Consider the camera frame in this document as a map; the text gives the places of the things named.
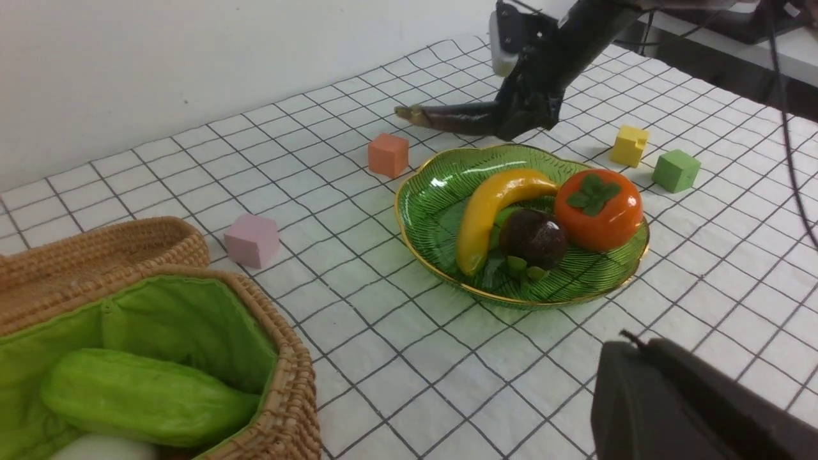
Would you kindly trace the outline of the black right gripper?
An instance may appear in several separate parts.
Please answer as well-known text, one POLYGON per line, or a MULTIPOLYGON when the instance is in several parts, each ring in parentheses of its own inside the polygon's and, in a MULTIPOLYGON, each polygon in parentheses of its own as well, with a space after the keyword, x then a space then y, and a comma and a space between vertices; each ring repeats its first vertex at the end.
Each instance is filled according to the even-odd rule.
POLYGON ((495 97, 493 136, 511 142, 560 121, 563 93, 623 29, 640 16, 637 1, 576 1, 560 19, 523 47, 512 74, 495 97))

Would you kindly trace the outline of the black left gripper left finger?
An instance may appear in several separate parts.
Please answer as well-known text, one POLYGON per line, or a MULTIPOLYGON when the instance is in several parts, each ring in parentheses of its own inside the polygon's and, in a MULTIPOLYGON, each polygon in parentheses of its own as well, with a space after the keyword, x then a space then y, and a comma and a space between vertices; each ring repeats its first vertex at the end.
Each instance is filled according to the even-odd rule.
POLYGON ((604 343, 591 404, 599 459, 722 459, 723 446, 629 331, 604 343))

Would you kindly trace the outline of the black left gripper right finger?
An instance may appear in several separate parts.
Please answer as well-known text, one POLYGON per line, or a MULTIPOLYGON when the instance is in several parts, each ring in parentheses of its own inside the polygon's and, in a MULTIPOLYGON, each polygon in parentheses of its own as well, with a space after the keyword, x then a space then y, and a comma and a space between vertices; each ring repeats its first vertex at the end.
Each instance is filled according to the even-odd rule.
POLYGON ((739 458, 816 458, 813 426, 669 339, 649 340, 645 353, 716 439, 739 458))

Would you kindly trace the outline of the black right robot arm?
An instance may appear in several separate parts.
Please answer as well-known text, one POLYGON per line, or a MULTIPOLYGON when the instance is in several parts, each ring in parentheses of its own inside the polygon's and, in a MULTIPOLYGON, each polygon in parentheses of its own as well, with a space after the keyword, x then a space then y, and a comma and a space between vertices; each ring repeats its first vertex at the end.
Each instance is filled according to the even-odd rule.
POLYGON ((731 1, 578 1, 555 19, 520 1, 499 1, 489 20, 493 60, 515 58, 496 96, 497 139, 552 129, 568 87, 622 30, 661 10, 727 11, 731 1))

